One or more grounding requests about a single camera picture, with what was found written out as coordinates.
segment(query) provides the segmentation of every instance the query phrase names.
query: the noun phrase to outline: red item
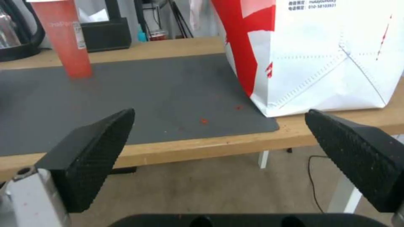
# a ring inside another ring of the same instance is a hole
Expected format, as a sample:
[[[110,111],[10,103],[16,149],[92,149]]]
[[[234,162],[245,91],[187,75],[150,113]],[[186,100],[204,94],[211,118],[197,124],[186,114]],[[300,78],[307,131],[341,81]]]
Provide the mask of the red item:
[[[90,77],[90,60],[74,0],[31,4],[67,74],[72,78]]]
[[[259,6],[266,1],[254,0],[243,1],[243,3]],[[273,4],[243,18],[241,0],[212,0],[212,3],[226,30],[225,43],[231,44],[238,80],[246,94],[251,96],[254,90],[257,61],[248,33],[258,30],[274,31],[276,6]]]

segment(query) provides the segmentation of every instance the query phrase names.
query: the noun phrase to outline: red cup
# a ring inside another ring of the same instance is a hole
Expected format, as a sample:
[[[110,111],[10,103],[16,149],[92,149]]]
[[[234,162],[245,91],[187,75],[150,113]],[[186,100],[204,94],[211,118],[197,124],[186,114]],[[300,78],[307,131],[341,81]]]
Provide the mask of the red cup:
[[[74,0],[31,4],[67,74],[72,78],[90,77],[90,60]]]

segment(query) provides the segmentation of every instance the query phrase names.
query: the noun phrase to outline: white shopping bag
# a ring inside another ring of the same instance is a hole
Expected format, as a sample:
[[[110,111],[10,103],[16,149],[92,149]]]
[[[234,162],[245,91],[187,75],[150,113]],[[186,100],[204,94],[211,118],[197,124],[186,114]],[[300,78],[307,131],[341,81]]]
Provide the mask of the white shopping bag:
[[[267,117],[383,108],[404,70],[403,0],[212,0],[226,55]]]

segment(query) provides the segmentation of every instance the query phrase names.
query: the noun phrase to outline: red stain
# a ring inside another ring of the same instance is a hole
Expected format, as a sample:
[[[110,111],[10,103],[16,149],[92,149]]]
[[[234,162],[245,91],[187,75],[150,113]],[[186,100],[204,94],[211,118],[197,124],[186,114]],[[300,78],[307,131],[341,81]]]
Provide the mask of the red stain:
[[[272,65],[273,65],[273,63],[271,62],[271,63],[269,64],[269,66],[265,69],[265,71],[267,72],[268,78],[271,78],[271,77],[272,77]]]
[[[208,120],[207,119],[205,119],[205,118],[201,118],[201,121],[200,121],[202,124],[208,124]]]
[[[377,52],[376,61],[379,59],[379,55],[380,55],[380,53],[381,53],[381,47],[383,46],[384,40],[386,39],[387,31],[389,30],[389,25],[390,25],[390,22],[387,24],[386,31],[384,32],[383,38],[382,38],[382,40],[381,40],[380,48],[379,48],[379,51]]]
[[[257,61],[248,33],[259,30],[274,31],[276,6],[263,8],[243,18],[240,0],[212,0],[212,3],[226,30],[226,41],[231,44],[238,80],[246,94],[251,96]]]

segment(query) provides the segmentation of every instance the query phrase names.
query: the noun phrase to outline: black handle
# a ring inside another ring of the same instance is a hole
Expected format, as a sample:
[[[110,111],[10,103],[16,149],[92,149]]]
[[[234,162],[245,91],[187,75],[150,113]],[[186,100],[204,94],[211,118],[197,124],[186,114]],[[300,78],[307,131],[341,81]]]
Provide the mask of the black handle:
[[[32,8],[32,5],[30,3],[28,3],[26,0],[23,0],[23,2],[24,2],[24,5],[27,7],[27,9],[32,14],[32,16],[34,17],[34,20],[36,23],[36,32],[31,37],[31,43],[33,46],[38,47],[41,44],[41,42],[44,40],[45,30],[42,27],[42,24],[39,21],[38,17],[36,16],[36,13],[35,13],[34,9]]]

